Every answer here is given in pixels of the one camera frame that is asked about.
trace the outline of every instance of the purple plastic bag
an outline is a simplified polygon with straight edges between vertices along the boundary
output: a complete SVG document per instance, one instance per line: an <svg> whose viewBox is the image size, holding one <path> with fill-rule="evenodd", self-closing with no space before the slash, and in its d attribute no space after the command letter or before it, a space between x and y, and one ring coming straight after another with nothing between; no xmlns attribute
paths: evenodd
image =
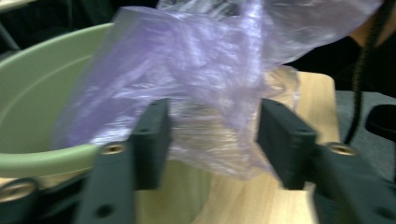
<svg viewBox="0 0 396 224"><path fill-rule="evenodd" d="M346 1L182 2L119 12L56 124L53 148L125 140L149 103L170 98L170 159L245 179L271 169L253 142L258 103L293 107L298 81L291 68L269 71L343 37L378 6L348 4L357 18L310 24L320 16L310 10Z"/></svg>

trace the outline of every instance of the wooden surface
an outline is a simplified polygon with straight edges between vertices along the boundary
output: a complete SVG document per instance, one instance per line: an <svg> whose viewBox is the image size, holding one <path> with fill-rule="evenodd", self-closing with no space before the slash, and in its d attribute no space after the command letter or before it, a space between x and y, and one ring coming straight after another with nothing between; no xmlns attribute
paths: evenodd
<svg viewBox="0 0 396 224"><path fill-rule="evenodd" d="M35 0L0 0L0 11L10 10L14 7L23 6Z"/></svg>
<svg viewBox="0 0 396 224"><path fill-rule="evenodd" d="M297 113L319 132L319 143L338 142L332 79L300 73L300 80ZM310 204L308 191L283 190L270 174L249 181L214 175L208 201L193 224L315 223Z"/></svg>

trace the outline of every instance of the black cable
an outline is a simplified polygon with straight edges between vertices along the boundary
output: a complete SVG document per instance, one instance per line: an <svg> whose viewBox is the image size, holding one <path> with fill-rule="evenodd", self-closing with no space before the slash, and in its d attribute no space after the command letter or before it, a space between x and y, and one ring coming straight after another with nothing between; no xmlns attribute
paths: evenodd
<svg viewBox="0 0 396 224"><path fill-rule="evenodd" d="M375 18L373 27L367 37L366 44L361 50L361 54L353 71L352 90L354 91L354 108L353 120L346 135L346 139L344 140L344 143L347 145L352 141L361 121L361 85L365 78L367 63L370 61L370 56L375 49L375 44L384 29L385 23L393 10L395 2L396 0L386 0L378 10L378 16Z"/></svg>

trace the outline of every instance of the brass screw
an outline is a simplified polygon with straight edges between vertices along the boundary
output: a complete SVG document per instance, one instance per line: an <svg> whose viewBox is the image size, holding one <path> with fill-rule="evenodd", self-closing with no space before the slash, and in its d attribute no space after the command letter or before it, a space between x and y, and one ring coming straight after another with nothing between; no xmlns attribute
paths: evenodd
<svg viewBox="0 0 396 224"><path fill-rule="evenodd" d="M11 202L28 196L35 191L32 183L20 183L9 186L0 191L0 203Z"/></svg>
<svg viewBox="0 0 396 224"><path fill-rule="evenodd" d="M125 147L122 145L113 145L113 146L108 146L105 147L102 150L102 154L103 155L113 155L113 154L118 154L120 152L122 152L123 150L125 150Z"/></svg>
<svg viewBox="0 0 396 224"><path fill-rule="evenodd" d="M350 147L345 146L330 146L330 150L334 153L344 156L356 156L358 152Z"/></svg>

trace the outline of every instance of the translucent plastic wrap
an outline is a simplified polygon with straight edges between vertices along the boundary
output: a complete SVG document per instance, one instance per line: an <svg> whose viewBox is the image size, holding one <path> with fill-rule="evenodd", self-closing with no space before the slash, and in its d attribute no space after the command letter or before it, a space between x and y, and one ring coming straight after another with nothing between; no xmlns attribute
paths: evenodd
<svg viewBox="0 0 396 224"><path fill-rule="evenodd" d="M149 103L170 98L170 159L250 178L270 169L253 142L260 99L295 107L298 98L293 69L268 71L343 37L377 6L184 0L162 1L161 10L124 8L79 79L53 147L125 140ZM345 7L356 14L340 22Z"/></svg>

